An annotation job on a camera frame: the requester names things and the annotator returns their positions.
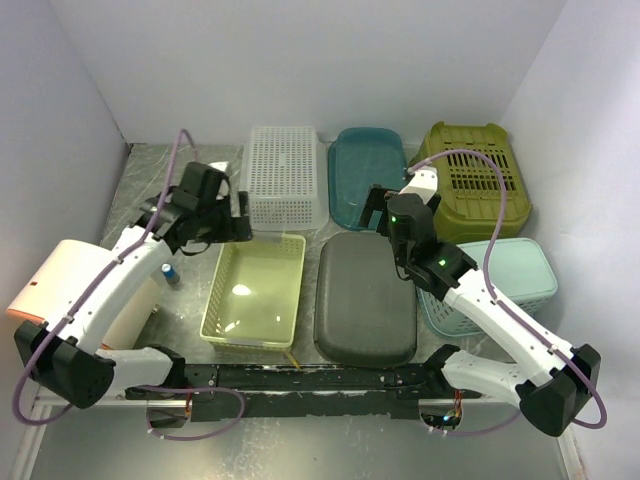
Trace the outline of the olive green plastic basket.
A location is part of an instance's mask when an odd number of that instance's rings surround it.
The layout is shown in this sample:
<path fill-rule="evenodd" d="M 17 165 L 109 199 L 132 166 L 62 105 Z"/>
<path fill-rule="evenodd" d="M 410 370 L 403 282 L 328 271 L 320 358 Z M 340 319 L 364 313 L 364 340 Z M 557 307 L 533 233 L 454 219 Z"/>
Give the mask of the olive green plastic basket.
<path fill-rule="evenodd" d="M 499 236 L 517 236 L 532 211 L 524 180 L 501 126 L 434 124 L 426 133 L 418 153 L 409 162 L 414 165 L 436 153 L 454 153 L 433 162 L 438 171 L 441 201 L 434 214 L 438 237 L 462 244 L 488 240 L 493 234 L 500 211 L 500 186 L 494 171 L 464 149 L 486 155 L 500 169 L 505 182 L 506 210 Z"/>

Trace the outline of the teal transparent plastic tub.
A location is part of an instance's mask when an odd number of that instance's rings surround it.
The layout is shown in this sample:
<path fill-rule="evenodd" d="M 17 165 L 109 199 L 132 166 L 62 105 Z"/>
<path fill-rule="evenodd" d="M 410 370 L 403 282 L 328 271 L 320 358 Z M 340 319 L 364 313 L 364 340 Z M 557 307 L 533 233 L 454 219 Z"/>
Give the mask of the teal transparent plastic tub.
<path fill-rule="evenodd" d="M 353 127 L 340 132 L 328 150 L 329 203 L 332 220 L 357 231 L 370 187 L 404 187 L 406 156 L 393 130 Z"/>

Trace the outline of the white perforated basket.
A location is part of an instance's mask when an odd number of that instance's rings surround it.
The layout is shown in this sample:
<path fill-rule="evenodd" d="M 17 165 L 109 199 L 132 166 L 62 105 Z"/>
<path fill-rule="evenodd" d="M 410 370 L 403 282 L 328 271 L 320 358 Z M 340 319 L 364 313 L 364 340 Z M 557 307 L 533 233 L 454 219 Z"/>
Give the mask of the white perforated basket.
<path fill-rule="evenodd" d="M 257 232 L 319 230 L 328 223 L 327 149 L 312 126 L 253 127 L 239 186 L 248 193 Z"/>

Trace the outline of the pale yellow perforated basket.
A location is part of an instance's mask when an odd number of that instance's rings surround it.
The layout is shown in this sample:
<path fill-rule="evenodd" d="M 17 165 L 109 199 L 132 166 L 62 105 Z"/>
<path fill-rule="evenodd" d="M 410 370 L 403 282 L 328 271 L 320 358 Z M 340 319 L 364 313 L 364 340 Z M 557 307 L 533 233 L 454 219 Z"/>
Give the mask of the pale yellow perforated basket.
<path fill-rule="evenodd" d="M 285 352 L 297 323 L 306 239 L 261 233 L 222 245 L 200 338 L 215 347 Z"/>

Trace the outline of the grey plastic tub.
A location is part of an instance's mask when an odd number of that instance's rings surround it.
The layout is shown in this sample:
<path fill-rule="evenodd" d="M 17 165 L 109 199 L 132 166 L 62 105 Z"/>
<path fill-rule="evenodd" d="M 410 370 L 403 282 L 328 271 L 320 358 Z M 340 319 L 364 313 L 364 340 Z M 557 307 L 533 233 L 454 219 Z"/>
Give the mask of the grey plastic tub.
<path fill-rule="evenodd" d="M 323 246 L 313 338 L 319 354 L 335 364 L 390 368 L 414 357 L 415 288 L 398 278 L 386 238 L 341 232 Z"/>

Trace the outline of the light blue perforated basket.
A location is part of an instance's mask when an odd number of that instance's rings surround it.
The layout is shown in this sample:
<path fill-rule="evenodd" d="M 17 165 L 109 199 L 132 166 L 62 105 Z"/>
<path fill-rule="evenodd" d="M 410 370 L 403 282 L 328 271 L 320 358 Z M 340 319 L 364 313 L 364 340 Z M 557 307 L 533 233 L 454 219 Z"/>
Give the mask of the light blue perforated basket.
<path fill-rule="evenodd" d="M 529 315 L 534 315 L 557 293 L 558 282 L 541 247 L 528 238 L 499 239 L 489 261 L 492 283 Z M 419 290 L 417 297 L 425 324 L 442 338 L 462 338 L 483 330 L 462 313 Z"/>

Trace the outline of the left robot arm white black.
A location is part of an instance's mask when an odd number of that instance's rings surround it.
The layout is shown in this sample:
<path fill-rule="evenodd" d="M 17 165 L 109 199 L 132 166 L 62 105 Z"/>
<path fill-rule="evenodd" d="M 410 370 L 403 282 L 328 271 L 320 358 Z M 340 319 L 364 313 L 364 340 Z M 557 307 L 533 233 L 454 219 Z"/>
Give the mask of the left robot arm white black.
<path fill-rule="evenodd" d="M 55 336 L 29 376 L 78 409 L 103 396 L 151 386 L 162 398 L 187 385 L 185 359 L 163 346 L 135 348 L 159 300 L 162 265 L 188 243 L 243 242 L 252 237 L 248 195 L 231 212 L 226 162 L 190 162 L 162 209 L 146 200 L 111 249 L 62 240 L 8 306 L 18 321 L 20 358 L 29 361 Z"/>

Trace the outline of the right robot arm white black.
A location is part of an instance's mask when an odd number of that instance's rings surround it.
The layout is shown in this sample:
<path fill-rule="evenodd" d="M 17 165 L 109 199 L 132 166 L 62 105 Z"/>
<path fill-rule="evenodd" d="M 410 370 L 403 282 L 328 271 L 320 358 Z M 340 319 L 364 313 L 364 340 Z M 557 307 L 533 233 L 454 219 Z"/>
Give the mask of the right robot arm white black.
<path fill-rule="evenodd" d="M 573 346 L 540 325 L 488 279 L 460 247 L 438 240 L 433 215 L 437 194 L 370 187 L 359 224 L 374 212 L 403 281 L 462 313 L 489 335 L 511 360 L 477 357 L 456 346 L 439 348 L 427 361 L 426 390 L 443 398 L 475 391 L 509 403 L 540 432 L 561 436 L 589 401 L 603 403 L 596 385 L 601 356 L 589 344 Z"/>

